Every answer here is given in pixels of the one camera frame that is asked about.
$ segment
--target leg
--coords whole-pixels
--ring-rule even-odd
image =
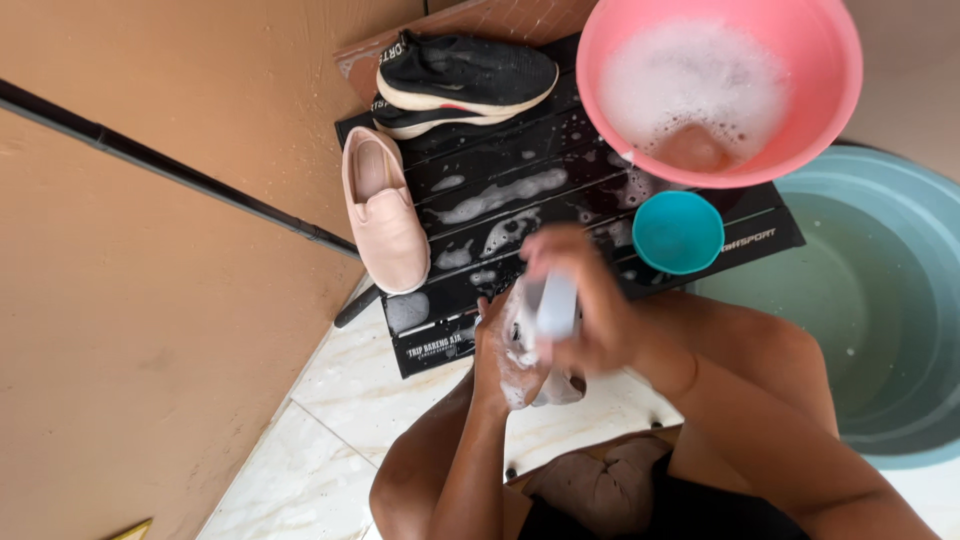
[[[676,291],[642,299],[636,305],[691,350],[760,386],[839,436],[824,357],[816,340],[796,325],[746,307]],[[669,474],[730,491],[752,491],[695,426],[681,430]]]
[[[390,447],[373,479],[370,507],[385,540],[426,537],[464,432],[473,397],[473,370]],[[519,535],[532,502],[504,487],[504,539]]]

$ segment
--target teal bucket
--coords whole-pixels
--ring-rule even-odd
[[[877,468],[960,456],[960,186],[851,146],[776,185],[807,245],[694,291],[816,337],[841,438]]]

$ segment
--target hand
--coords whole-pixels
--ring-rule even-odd
[[[526,238],[520,256],[527,260],[531,278],[558,271],[572,279],[583,311],[580,333],[539,343],[541,356],[588,374],[631,366],[664,393],[684,387],[691,375],[686,363],[668,364],[673,358],[690,359],[692,353],[631,306],[580,226],[544,227]]]
[[[513,290],[511,286],[492,304],[486,298],[477,301],[481,322],[474,337],[473,402],[504,415],[533,402],[550,372],[548,361],[524,366],[514,360],[518,344],[513,342],[513,329],[519,299],[510,298]]]

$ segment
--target sneaker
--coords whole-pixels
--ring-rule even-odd
[[[461,109],[509,117],[543,101],[559,75],[552,60],[529,47],[404,30],[380,54],[376,87],[402,110]]]
[[[430,246],[396,143],[374,130],[353,128],[341,170],[353,241],[373,282],[389,294],[417,290],[430,270]]]
[[[376,129],[396,140],[406,140],[441,125],[453,122],[488,126],[513,118],[512,114],[505,116],[484,116],[479,112],[462,109],[433,109],[433,110],[402,110],[391,105],[383,96],[376,94],[373,105],[370,107],[373,114],[373,124]]]

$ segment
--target person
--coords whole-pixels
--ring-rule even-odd
[[[545,227],[520,255],[532,277],[560,271],[575,281],[583,311],[576,337],[538,343],[541,363],[587,375],[633,368],[684,416],[672,453],[649,472],[649,523],[624,538],[936,538],[840,442],[809,334],[678,291],[630,303],[573,225]],[[384,458],[370,503],[385,540],[599,537],[502,483],[511,410],[496,350],[506,297],[480,301],[473,369]]]

